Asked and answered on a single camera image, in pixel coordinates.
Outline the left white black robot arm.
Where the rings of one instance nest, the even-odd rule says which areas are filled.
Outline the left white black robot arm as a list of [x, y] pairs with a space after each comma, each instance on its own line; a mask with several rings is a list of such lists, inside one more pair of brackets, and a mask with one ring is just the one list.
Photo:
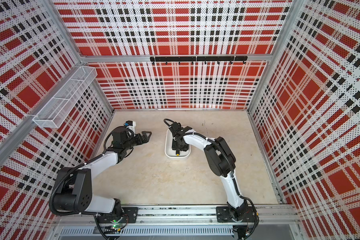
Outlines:
[[56, 216], [111, 215], [116, 219], [124, 216], [119, 199], [97, 196], [93, 181], [105, 170], [127, 158], [134, 147], [150, 141], [152, 132], [135, 132], [134, 122], [127, 121], [113, 129], [105, 138], [103, 152], [75, 167], [63, 167], [58, 171], [50, 195], [49, 208]]

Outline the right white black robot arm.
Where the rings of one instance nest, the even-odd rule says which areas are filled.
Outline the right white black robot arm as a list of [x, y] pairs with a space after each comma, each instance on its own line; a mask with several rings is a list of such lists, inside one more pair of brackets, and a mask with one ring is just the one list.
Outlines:
[[164, 119], [168, 126], [165, 154], [169, 158], [185, 158], [191, 153], [191, 147], [204, 152], [208, 166], [218, 176], [227, 195], [228, 216], [220, 216], [222, 221], [232, 220], [259, 222], [258, 212], [250, 198], [240, 191], [236, 176], [236, 158], [224, 138], [208, 138], [191, 127], [182, 127], [181, 123]]

